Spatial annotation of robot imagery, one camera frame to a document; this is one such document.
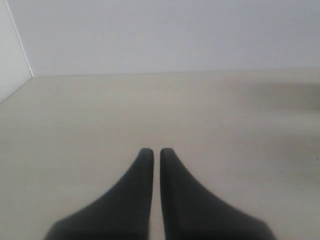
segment floor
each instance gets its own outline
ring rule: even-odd
[[[279,240],[320,239],[320,69],[36,77],[0,105],[0,239],[40,240],[155,151],[173,147]]]

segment white wall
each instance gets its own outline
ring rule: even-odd
[[[8,0],[36,76],[320,67],[319,0]]]
[[[31,78],[5,0],[0,0],[0,103]]]

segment beige floor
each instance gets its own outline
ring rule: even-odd
[[[320,239],[320,70],[38,77],[0,105],[0,239],[40,240],[155,150],[279,240]]]

